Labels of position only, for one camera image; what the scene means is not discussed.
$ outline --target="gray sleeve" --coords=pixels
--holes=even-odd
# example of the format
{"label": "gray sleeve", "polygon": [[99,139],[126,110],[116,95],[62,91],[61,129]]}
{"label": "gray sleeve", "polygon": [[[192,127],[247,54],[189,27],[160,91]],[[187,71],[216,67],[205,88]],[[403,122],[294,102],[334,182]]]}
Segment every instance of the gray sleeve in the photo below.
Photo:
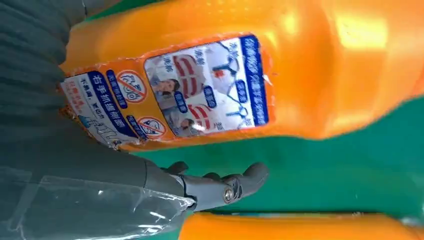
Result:
{"label": "gray sleeve", "polygon": [[119,1],[0,1],[0,168],[176,189],[152,162],[99,145],[59,115],[65,99],[55,91],[64,79],[58,65],[66,59],[71,27]]}

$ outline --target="green floor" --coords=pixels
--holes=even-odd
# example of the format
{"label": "green floor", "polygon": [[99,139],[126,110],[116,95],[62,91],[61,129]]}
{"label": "green floor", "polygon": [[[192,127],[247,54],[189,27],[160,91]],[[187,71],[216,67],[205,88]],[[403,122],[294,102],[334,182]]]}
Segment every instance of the green floor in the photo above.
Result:
{"label": "green floor", "polygon": [[[146,2],[154,1],[124,0],[108,14]],[[325,141],[273,137],[137,155],[160,166],[185,161],[193,175],[266,163],[271,173],[263,189],[223,211],[382,212],[423,221],[423,137],[424,99],[418,99],[366,129]]]}

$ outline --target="white sticker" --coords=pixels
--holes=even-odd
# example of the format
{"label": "white sticker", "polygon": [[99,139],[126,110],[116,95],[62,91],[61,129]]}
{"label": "white sticker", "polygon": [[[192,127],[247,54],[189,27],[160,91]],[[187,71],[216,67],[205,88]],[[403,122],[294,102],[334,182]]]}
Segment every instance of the white sticker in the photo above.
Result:
{"label": "white sticker", "polygon": [[144,65],[162,113],[179,137],[268,123],[258,39],[253,35],[149,58]]}
{"label": "white sticker", "polygon": [[100,72],[68,77],[60,85],[78,119],[96,140],[111,147],[139,141]]}

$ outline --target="transparent plastic bag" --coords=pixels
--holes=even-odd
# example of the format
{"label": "transparent plastic bag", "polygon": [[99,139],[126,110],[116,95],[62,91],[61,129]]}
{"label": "transparent plastic bag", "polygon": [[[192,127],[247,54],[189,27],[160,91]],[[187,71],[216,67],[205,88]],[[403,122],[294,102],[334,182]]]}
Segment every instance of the transparent plastic bag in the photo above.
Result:
{"label": "transparent plastic bag", "polygon": [[124,240],[178,228],[191,198],[0,168],[0,239]]}

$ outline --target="instruction sticker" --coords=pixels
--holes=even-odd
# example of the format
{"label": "instruction sticker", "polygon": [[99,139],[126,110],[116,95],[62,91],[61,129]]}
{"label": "instruction sticker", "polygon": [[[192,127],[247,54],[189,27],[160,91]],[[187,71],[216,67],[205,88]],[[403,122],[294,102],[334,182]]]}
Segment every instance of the instruction sticker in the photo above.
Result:
{"label": "instruction sticker", "polygon": [[[107,77],[110,83],[116,83],[113,72],[108,72]],[[113,147],[138,142],[139,137],[121,114],[106,81],[103,74],[91,71],[68,77],[60,85],[79,121],[99,142]],[[111,86],[115,96],[121,96]],[[126,106],[124,100],[118,104]]]}
{"label": "instruction sticker", "polygon": [[268,123],[259,47],[258,39],[248,35],[145,61],[154,97],[176,136],[198,136]]}

